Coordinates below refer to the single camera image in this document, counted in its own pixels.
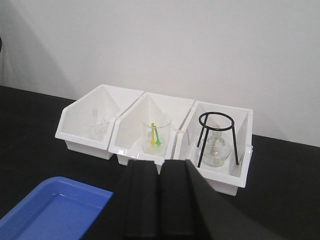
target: black table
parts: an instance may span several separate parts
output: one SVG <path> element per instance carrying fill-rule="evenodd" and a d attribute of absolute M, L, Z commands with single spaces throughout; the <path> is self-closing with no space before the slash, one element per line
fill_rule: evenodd
<path fill-rule="evenodd" d="M 126 167 L 115 155 L 105 160 L 73 152 L 55 139 L 61 112 L 72 102 L 0 86 L 0 218 L 51 177 L 117 188 Z M 257 135 L 252 144 L 246 188 L 221 195 L 287 239 L 319 240 L 320 148 Z"/>

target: blue tray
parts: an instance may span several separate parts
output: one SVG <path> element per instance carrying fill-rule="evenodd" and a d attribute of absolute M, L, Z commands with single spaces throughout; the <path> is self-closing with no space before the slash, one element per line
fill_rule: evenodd
<path fill-rule="evenodd" d="M 112 194 L 65 177 L 49 178 L 0 220 L 0 240 L 78 240 Z"/>

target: white plastic bin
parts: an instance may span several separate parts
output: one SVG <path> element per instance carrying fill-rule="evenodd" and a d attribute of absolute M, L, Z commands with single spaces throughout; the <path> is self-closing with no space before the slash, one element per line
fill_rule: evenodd
<path fill-rule="evenodd" d="M 127 165 L 129 159 L 154 161 L 159 167 L 173 157 L 176 135 L 195 100 L 145 92 L 114 125 L 109 152 L 117 154 L 118 161 Z M 165 156 L 147 154 L 143 148 L 143 122 L 151 116 L 166 115 L 171 119 Z"/>
<path fill-rule="evenodd" d="M 225 113 L 233 118 L 237 153 L 239 165 L 236 165 L 232 130 L 222 132 L 223 138 L 232 146 L 232 152 L 223 166 L 211 167 L 201 162 L 200 168 L 197 167 L 202 145 L 197 147 L 202 126 L 199 123 L 199 116 L 206 112 Z M 226 125 L 221 118 L 208 118 L 208 123 Z M 177 136 L 174 159 L 190 159 L 197 167 L 200 174 L 206 178 L 208 183 L 218 192 L 235 196 L 238 187 L 246 186 L 247 174 L 252 155 L 252 121 L 253 110 L 239 107 L 218 105 L 202 101 L 196 101 L 188 115 L 180 133 Z"/>
<path fill-rule="evenodd" d="M 108 160 L 113 155 L 108 147 L 116 119 L 143 93 L 101 84 L 63 109 L 55 137 L 65 140 L 69 150 Z"/>

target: white wall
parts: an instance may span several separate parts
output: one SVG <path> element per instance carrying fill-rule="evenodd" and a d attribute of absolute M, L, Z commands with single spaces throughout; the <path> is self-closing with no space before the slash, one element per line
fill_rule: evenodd
<path fill-rule="evenodd" d="M 252 108 L 254 134 L 320 147 L 318 0 L 0 0 L 0 24 L 0 85 Z"/>

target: metal ring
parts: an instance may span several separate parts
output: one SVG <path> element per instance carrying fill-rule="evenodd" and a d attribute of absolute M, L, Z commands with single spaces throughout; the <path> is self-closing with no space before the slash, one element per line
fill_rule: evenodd
<path fill-rule="evenodd" d="M 231 125 L 228 126 L 228 127 L 225 127 L 225 128 L 215 128 L 215 127 L 210 127 L 208 125 L 205 125 L 202 121 L 202 118 L 204 116 L 209 116 L 209 115 L 221 115 L 221 116 L 224 116 L 226 118 L 228 118 L 230 121 L 231 121 Z M 232 129 L 234 126 L 235 126 L 235 121 L 233 120 L 232 117 L 230 117 L 229 115 L 225 114 L 225 113 L 222 113 L 222 112 L 217 112 L 217 111 L 210 111 L 210 112 L 205 112 L 203 114 L 201 114 L 199 116 L 199 123 L 205 127 L 206 129 L 210 129 L 210 130 L 213 130 L 213 131 L 219 131 L 219 132 L 222 132 L 222 131 L 227 131 L 227 130 L 230 130 Z"/>

